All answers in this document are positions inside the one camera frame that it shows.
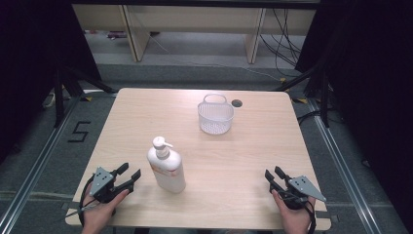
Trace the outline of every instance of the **black cable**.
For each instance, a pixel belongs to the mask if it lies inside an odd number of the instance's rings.
[[[288,9],[284,9],[284,18],[285,18],[285,24],[284,24],[285,27],[284,27],[284,31],[283,31],[283,32],[284,32],[284,36],[285,36],[286,41],[288,42],[288,46],[289,46],[289,50],[290,50],[290,52],[291,52],[291,55],[292,55],[292,57],[294,58],[295,62],[297,62],[298,57],[297,57],[297,55],[295,54],[293,47],[295,47],[296,49],[298,49],[298,48],[289,40],[288,23],[287,23],[287,20],[288,20]]]
[[[285,33],[285,29],[286,29],[286,31],[288,30],[288,24],[287,24],[288,10],[287,10],[287,9],[284,10],[284,27],[282,27],[282,24],[281,24],[281,22],[280,22],[280,20],[279,20],[279,17],[277,16],[277,13],[276,13],[276,10],[275,10],[275,9],[273,9],[273,13],[274,13],[274,16],[276,17],[276,20],[277,20],[277,22],[278,22],[278,24],[279,24],[280,29],[282,30],[282,36],[284,36],[285,39],[286,39],[286,41],[288,42],[288,45],[289,45],[289,47],[290,47],[289,49],[291,50],[292,47],[294,47],[298,52],[301,53],[301,50],[300,50],[297,46],[295,46],[294,43],[292,43],[292,42],[289,40],[288,32]]]
[[[85,187],[83,188],[82,195],[81,195],[80,201],[79,201],[79,211],[81,211],[84,207],[86,207],[91,202],[93,202],[93,201],[90,201],[86,206],[83,206],[83,202],[85,201],[86,190],[88,189],[88,186],[92,181],[94,181],[94,175],[92,175],[92,177],[88,179],[88,181],[85,184]],[[80,223],[82,223],[82,226],[84,226],[85,225],[85,217],[83,216],[83,212],[78,212],[78,215],[79,215]]]
[[[270,44],[262,37],[262,35],[260,35],[262,41],[264,42],[265,46],[270,50],[270,52],[272,52],[273,54],[275,54],[276,56],[281,57],[283,60],[285,60],[286,62],[288,62],[291,65],[295,65],[295,63],[290,60],[289,58],[287,58],[285,55],[281,54],[280,52],[278,52],[276,49],[274,49],[272,46],[270,46]]]
[[[310,206],[313,210],[313,211],[310,211],[310,209],[306,205],[304,205],[304,209],[306,209],[307,213],[310,216],[310,229],[309,229],[308,233],[313,234],[314,231],[316,230],[316,226],[317,226],[317,224],[316,224],[316,213],[315,213],[313,204],[311,202],[307,202],[307,203],[310,204]]]
[[[265,46],[270,50],[270,52],[272,52],[273,54],[276,55],[276,58],[275,58],[276,70],[277,70],[281,75],[283,75],[283,76],[297,77],[297,76],[285,74],[285,73],[283,73],[282,71],[280,71],[280,69],[279,69],[279,67],[278,67],[278,65],[277,65],[277,57],[281,57],[283,60],[285,60],[286,62],[288,62],[288,63],[289,63],[290,65],[292,65],[292,66],[295,66],[294,62],[291,61],[291,60],[289,60],[286,56],[280,54],[280,53],[279,53],[278,51],[276,51],[273,47],[271,47],[271,46],[264,40],[264,38],[262,37],[262,35],[260,35],[260,37],[261,37],[262,41],[264,42]]]

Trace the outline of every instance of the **table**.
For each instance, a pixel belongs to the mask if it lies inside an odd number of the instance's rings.
[[[208,135],[199,127],[197,106],[212,92],[243,103],[235,108],[232,128],[221,136]],[[146,159],[157,136],[165,137],[182,156],[187,185],[180,194],[158,186]],[[79,202],[98,166],[112,171],[125,162],[130,168],[117,177],[116,184],[138,169],[142,177],[109,225],[282,229],[265,170],[273,172],[280,166],[290,176],[307,176],[319,188],[286,93],[122,89],[73,201]],[[283,186],[280,179],[276,181]],[[325,204],[318,201],[316,211],[325,212]],[[66,222],[80,224],[76,215]],[[328,218],[317,220],[318,230],[330,225]]]

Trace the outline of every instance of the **pump dispenser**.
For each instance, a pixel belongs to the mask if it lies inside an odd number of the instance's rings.
[[[162,136],[156,136],[152,143],[147,157],[158,185],[170,192],[180,193],[186,186],[180,155]]]

